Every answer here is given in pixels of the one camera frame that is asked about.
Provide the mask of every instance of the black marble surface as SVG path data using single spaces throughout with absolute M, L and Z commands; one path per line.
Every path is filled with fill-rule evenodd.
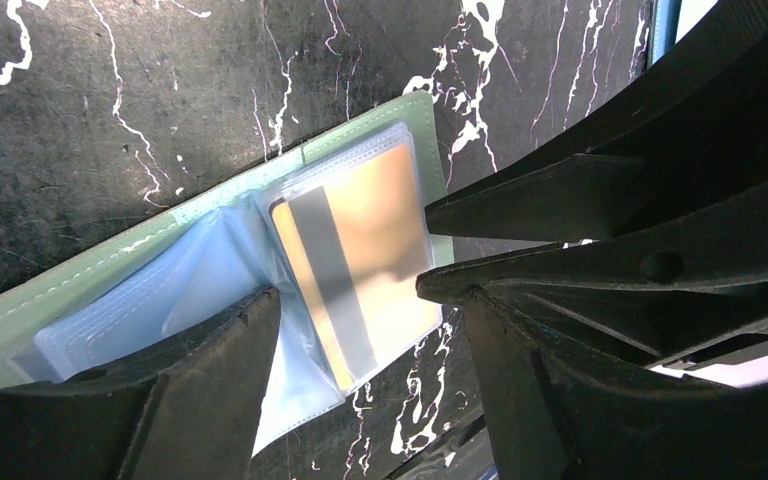
M 402 94 L 437 101 L 449 191 L 644 67 L 651 0 L 0 0 L 0 293 Z M 459 239 L 459 260 L 511 242 Z M 381 478 L 480 406 L 461 320 L 250 478 Z

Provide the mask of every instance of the mint green wallet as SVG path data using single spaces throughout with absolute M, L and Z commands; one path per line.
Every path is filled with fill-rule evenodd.
M 207 212 L 231 206 L 249 190 L 262 189 L 373 132 L 403 122 L 413 136 L 425 205 L 446 194 L 437 150 L 431 96 L 414 92 L 367 112 L 263 165 L 237 175 L 0 295 L 0 388 L 30 378 L 4 367 L 5 352 L 31 342 L 40 329 L 89 305 L 166 250 Z M 431 237 L 435 265 L 453 261 L 448 237 Z

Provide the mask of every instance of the light blue plastic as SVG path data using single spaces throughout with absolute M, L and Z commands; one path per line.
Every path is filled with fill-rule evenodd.
M 652 14 L 652 41 L 649 45 L 649 65 L 654 64 L 673 48 L 676 25 L 682 0 L 657 0 Z
M 307 308 L 258 208 L 244 196 L 86 308 L 42 329 L 34 346 L 63 381 L 185 330 L 273 285 L 281 325 L 254 453 L 341 404 Z

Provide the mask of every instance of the screw hole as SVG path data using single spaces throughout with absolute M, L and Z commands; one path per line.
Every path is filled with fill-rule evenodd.
M 640 264 L 640 274 L 646 280 L 668 285 L 684 273 L 684 258 L 678 252 L 662 250 L 646 257 Z

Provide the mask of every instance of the wallet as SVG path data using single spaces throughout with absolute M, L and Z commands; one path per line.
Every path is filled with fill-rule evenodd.
M 117 339 L 159 341 L 267 283 L 281 329 L 254 453 L 339 405 L 439 325 L 414 291 L 418 273 L 453 261 L 422 213 L 446 193 L 432 103 L 381 105 L 0 295 L 0 388 L 63 381 L 140 348 Z M 266 236 L 277 253 L 258 249 Z M 186 284 L 200 273 L 216 283 Z M 165 320 L 125 321 L 149 314 Z

